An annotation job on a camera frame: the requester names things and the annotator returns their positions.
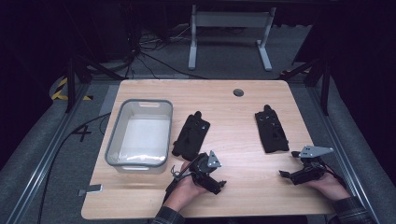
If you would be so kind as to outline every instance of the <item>wooden table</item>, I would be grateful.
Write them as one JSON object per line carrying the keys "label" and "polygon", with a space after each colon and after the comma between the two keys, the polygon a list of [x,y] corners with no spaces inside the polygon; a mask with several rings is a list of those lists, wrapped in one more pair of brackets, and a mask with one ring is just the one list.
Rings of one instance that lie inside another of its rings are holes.
{"label": "wooden table", "polygon": [[[242,97],[233,90],[244,91]],[[160,175],[120,174],[105,161],[108,139],[120,105],[127,99],[164,99],[174,107],[167,167]],[[81,214],[87,219],[149,218],[160,209],[165,188],[180,169],[181,157],[171,151],[187,116],[196,111],[210,122],[200,152],[213,150],[222,167],[211,176],[227,184],[221,193],[207,193],[182,210],[184,217],[238,217],[330,214],[319,192],[294,186],[278,170],[302,169],[290,152],[264,153],[254,114],[270,105],[289,140],[290,151],[301,151],[312,140],[288,84],[263,80],[127,80],[122,81],[106,128],[91,185],[103,191],[86,195]]]}

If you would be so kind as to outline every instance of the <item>person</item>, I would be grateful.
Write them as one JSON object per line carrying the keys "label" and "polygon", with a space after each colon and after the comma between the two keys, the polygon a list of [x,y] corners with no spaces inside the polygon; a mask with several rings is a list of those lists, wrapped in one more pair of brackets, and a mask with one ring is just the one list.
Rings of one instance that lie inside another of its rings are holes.
{"label": "person", "polygon": [[[189,163],[184,162],[181,170]],[[347,190],[332,175],[326,173],[319,180],[312,180],[304,185],[319,190],[332,201],[334,211],[342,224],[372,224],[375,223],[370,214],[363,207],[359,199],[351,196]],[[196,186],[191,176],[180,180],[172,191],[157,216],[151,224],[182,224],[185,218],[179,213],[194,198],[206,193],[207,190]]]}

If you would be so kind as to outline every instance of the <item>clear plastic container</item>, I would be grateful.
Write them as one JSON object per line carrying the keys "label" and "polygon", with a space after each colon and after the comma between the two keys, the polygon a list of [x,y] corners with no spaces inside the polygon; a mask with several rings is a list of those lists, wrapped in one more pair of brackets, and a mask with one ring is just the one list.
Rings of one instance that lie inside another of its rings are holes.
{"label": "clear plastic container", "polygon": [[125,101],[107,145],[106,162],[120,173],[162,173],[172,115],[173,106],[166,100]]}

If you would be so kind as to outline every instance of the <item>gray metal piece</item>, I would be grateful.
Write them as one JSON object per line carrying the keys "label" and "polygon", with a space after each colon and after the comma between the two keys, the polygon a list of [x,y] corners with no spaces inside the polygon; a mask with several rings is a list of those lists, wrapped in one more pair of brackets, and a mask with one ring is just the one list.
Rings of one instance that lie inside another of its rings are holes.
{"label": "gray metal piece", "polygon": [[219,159],[216,157],[215,153],[210,150],[209,153],[209,160],[207,160],[207,166],[208,167],[221,167],[221,163],[219,162]]}
{"label": "gray metal piece", "polygon": [[79,189],[78,190],[78,196],[84,196],[87,193],[97,193],[97,192],[102,192],[103,190],[103,185],[89,185],[86,189]]}
{"label": "gray metal piece", "polygon": [[300,153],[300,158],[315,158],[334,152],[332,147],[311,147],[305,146]]}

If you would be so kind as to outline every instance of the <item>human hand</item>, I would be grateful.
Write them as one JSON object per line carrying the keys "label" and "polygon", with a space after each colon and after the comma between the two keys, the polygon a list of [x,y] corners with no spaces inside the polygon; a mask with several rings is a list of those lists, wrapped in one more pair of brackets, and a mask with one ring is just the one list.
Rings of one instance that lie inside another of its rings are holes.
{"label": "human hand", "polygon": [[326,198],[332,201],[350,198],[350,194],[347,190],[329,173],[325,173],[319,180],[311,180],[304,184],[319,190]]}
{"label": "human hand", "polygon": [[[189,162],[185,161],[180,170],[183,170],[188,165]],[[205,192],[207,192],[206,189],[194,184],[191,176],[186,176],[177,183],[177,186],[163,203],[163,206],[179,212],[182,208],[191,203],[194,198]]]}

